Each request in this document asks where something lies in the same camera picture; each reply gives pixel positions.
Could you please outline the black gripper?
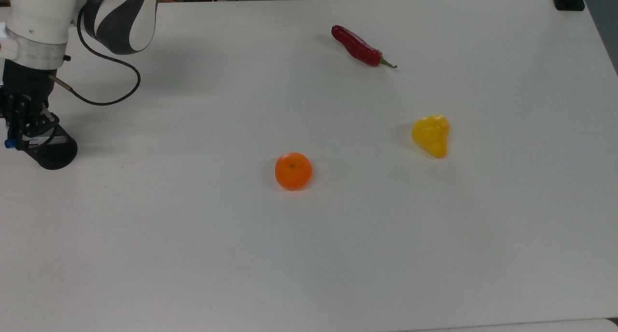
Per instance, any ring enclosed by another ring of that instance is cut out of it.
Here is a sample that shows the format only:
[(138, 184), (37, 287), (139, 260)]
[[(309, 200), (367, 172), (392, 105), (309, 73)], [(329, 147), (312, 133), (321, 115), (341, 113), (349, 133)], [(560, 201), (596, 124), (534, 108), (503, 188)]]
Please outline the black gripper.
[(4, 119), (7, 126), (4, 144), (7, 149), (27, 148), (28, 142), (23, 139), (27, 104), (22, 97), (34, 105), (44, 106), (35, 116), (29, 117), (29, 137), (43, 136), (59, 124), (59, 117), (48, 110), (48, 98), (55, 85), (50, 76), (56, 73), (56, 69), (33, 69), (14, 61), (4, 61), (1, 96), (4, 97)]

